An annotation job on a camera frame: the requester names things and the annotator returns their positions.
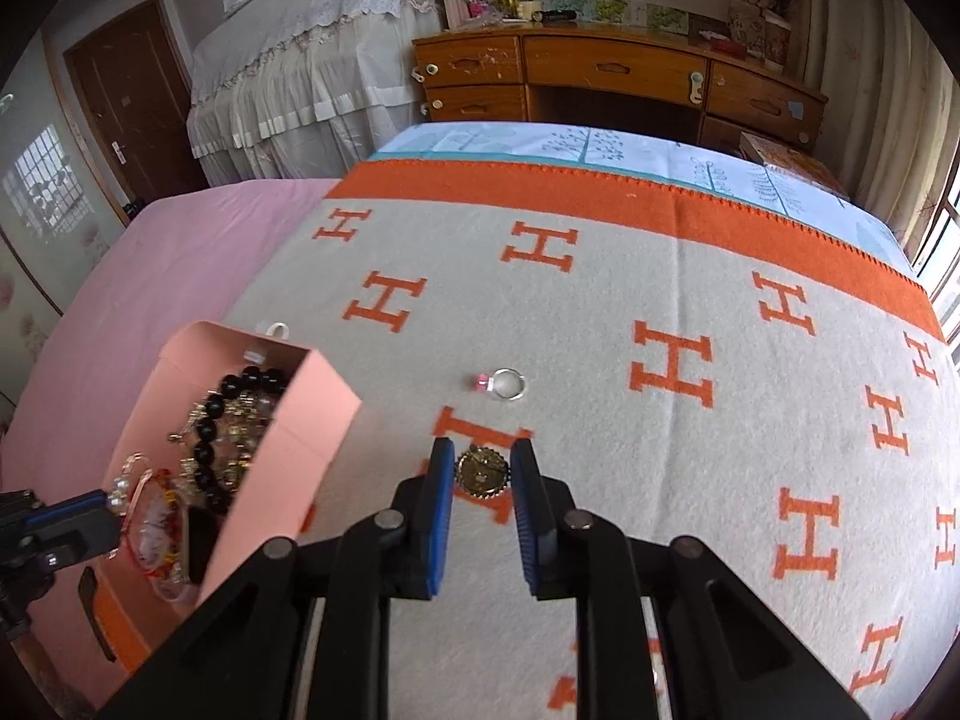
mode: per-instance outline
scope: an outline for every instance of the pink gemstone ring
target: pink gemstone ring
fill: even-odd
[[[493,373],[481,373],[473,385],[479,392],[492,392],[503,400],[517,400],[527,389],[527,380],[512,367],[501,367]]]

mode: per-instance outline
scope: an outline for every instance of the wooden desk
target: wooden desk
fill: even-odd
[[[501,25],[414,47],[434,122],[593,124],[717,151],[736,151],[747,131],[810,151],[827,102],[760,62],[630,26]]]

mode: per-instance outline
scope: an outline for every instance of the desk drawer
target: desk drawer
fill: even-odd
[[[424,86],[523,83],[517,38],[504,35],[416,46]]]
[[[426,90],[431,122],[523,122],[523,86],[449,86]]]
[[[687,53],[616,40],[530,37],[523,39],[523,58],[527,83],[703,105],[707,61]]]
[[[785,84],[714,62],[707,113],[810,151],[820,131],[824,103]]]

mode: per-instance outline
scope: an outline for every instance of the open cardboard box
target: open cardboard box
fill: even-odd
[[[160,351],[113,450],[104,488],[136,452],[146,455],[153,469],[178,475],[184,450],[167,436],[179,432],[191,406],[224,375],[250,364],[244,359],[247,350],[266,358],[261,368],[284,371],[290,384],[224,519],[196,603],[268,538],[296,538],[360,407],[360,399],[315,349],[195,322],[176,332]],[[136,670],[196,603],[162,600],[123,549],[112,559],[99,557],[95,572],[94,616],[119,661],[128,671]]]

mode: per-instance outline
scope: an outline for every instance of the door handle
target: door handle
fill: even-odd
[[[768,113],[771,116],[779,116],[781,114],[781,110],[774,105],[774,103],[770,103],[769,100],[756,100],[754,98],[750,100],[750,105],[757,108],[758,111],[763,111],[763,113]]]
[[[117,155],[117,159],[120,160],[120,164],[126,165],[127,158],[123,156],[123,146],[120,146],[120,143],[117,143],[117,141],[113,141],[113,143],[110,145],[113,146],[113,153]]]
[[[596,67],[602,73],[618,73],[621,76],[627,76],[630,73],[630,68],[619,62],[597,62]]]

